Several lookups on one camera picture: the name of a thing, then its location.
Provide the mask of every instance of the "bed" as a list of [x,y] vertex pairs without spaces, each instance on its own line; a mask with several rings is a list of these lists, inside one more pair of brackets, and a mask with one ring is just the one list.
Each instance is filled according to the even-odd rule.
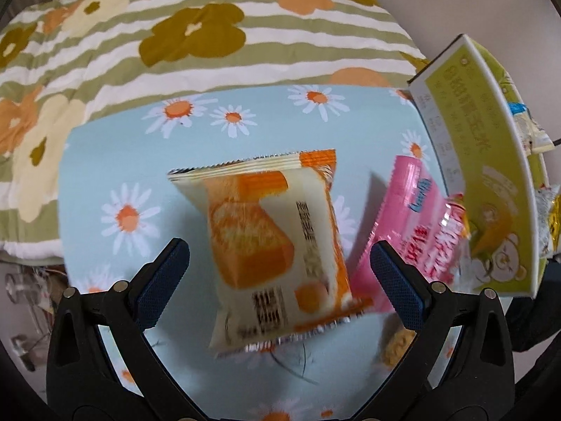
[[0,133],[0,248],[34,264],[63,258],[57,169],[75,126],[230,87],[403,87],[423,58],[376,0],[54,0],[17,15],[0,50],[10,115]]

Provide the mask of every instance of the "daisy pattern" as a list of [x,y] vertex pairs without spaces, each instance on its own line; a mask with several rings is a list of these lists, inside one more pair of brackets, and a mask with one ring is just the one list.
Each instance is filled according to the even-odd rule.
[[255,421],[300,421],[311,405],[299,405],[300,399],[287,399],[273,405],[260,403],[259,407],[249,410]]
[[403,136],[401,145],[403,146],[404,154],[414,156],[423,161],[430,161],[429,156],[426,154],[428,146],[421,143],[421,136],[415,131],[410,130],[407,130],[406,133],[402,133],[401,135]]
[[147,222],[147,219],[160,213],[161,208],[151,207],[141,211],[150,194],[151,189],[147,189],[140,194],[140,186],[136,183],[132,191],[124,183],[121,186],[121,195],[111,191],[111,203],[104,204],[102,211],[107,215],[102,216],[102,223],[109,223],[111,226],[102,231],[103,237],[117,234],[113,242],[113,254],[116,255],[121,248],[123,241],[127,245],[128,254],[132,256],[133,246],[136,247],[140,255],[146,257],[150,254],[150,247],[144,236],[158,238],[160,230],[156,226]]
[[401,90],[399,88],[390,88],[389,94],[394,98],[398,98],[399,102],[402,105],[411,106],[412,108],[415,107],[415,105],[413,104],[413,97],[409,94],[407,90]]
[[352,241],[347,239],[345,236],[354,236],[356,234],[356,221],[349,218],[351,209],[345,207],[344,196],[339,195],[337,199],[333,201],[333,212],[335,213],[337,227],[339,228],[341,246],[343,247],[343,250],[350,250],[352,248]]
[[337,417],[338,408],[334,405],[325,405],[319,411],[319,417],[321,419],[333,419]]
[[204,106],[218,99],[201,100],[202,95],[183,96],[171,100],[162,101],[160,105],[148,111],[142,120],[156,120],[146,130],[146,134],[153,133],[159,129],[164,135],[164,139],[169,139],[173,128],[183,125],[189,128],[193,125],[192,117],[202,117],[207,108]]
[[115,282],[123,280],[119,274],[111,273],[110,264],[102,264],[92,270],[86,277],[72,281],[82,294],[108,291]]
[[341,115],[339,111],[349,112],[349,106],[339,102],[345,97],[333,95],[331,87],[320,90],[317,85],[294,85],[288,91],[292,93],[288,98],[294,101],[294,106],[306,106],[302,110],[304,114],[309,114],[317,107],[324,122],[327,122],[327,109],[335,115]]
[[228,136],[232,138],[238,137],[238,130],[249,136],[248,125],[257,125],[257,123],[251,120],[255,117],[255,114],[251,114],[249,109],[243,110],[242,106],[234,108],[234,106],[229,105],[228,109],[221,106],[215,109],[214,114],[210,116],[215,119],[211,125],[222,125],[222,131],[228,128]]

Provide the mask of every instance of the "wall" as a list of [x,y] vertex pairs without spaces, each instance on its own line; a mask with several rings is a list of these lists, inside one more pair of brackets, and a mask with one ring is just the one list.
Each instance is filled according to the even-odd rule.
[[[465,33],[514,79],[532,116],[561,138],[561,17],[550,0],[380,0],[432,58]],[[561,183],[561,149],[546,154],[550,180]]]

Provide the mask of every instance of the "snack wrapper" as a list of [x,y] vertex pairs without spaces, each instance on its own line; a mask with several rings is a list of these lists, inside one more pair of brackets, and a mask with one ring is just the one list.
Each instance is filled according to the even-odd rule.
[[218,354],[267,349],[362,312],[329,195],[335,167],[335,151],[322,150],[168,175],[208,219]]
[[370,249],[380,240],[388,241],[429,282],[452,283],[459,244],[468,229],[459,198],[444,198],[421,160],[398,155],[374,229],[351,276],[353,295],[371,299],[375,312],[393,310],[370,267]]
[[511,109],[518,137],[520,137],[520,142],[522,143],[522,148],[526,156],[548,152],[555,148],[551,138],[545,130],[538,125],[536,120],[532,118],[525,104],[509,102],[508,106]]
[[561,186],[552,185],[536,191],[538,209],[538,243],[540,257],[550,258],[561,253]]

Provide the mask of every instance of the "sealed wrapper edge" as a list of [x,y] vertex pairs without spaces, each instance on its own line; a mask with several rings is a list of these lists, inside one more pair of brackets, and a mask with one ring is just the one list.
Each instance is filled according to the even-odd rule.
[[[336,153],[329,149],[168,173],[170,181],[208,218],[222,305],[210,344],[218,355],[301,340],[348,322],[364,310],[367,300],[352,299],[330,201],[335,168]],[[292,212],[287,210],[282,216],[276,213],[273,205],[282,201],[296,213],[295,217],[299,215],[293,220],[298,223],[299,234],[294,234],[294,223],[291,232],[284,217]],[[234,215],[241,217],[242,222],[233,222]],[[258,253],[247,250],[256,241]],[[263,251],[263,242],[269,242],[265,244],[269,250]],[[273,312],[277,323],[283,323],[281,327],[248,329],[254,319],[247,323],[247,302],[244,310],[241,304],[236,306],[235,299],[253,296],[257,302],[257,294],[259,302],[270,302],[270,295],[278,298],[275,302],[279,301],[280,308],[265,314]],[[242,339],[233,339],[236,330]]]

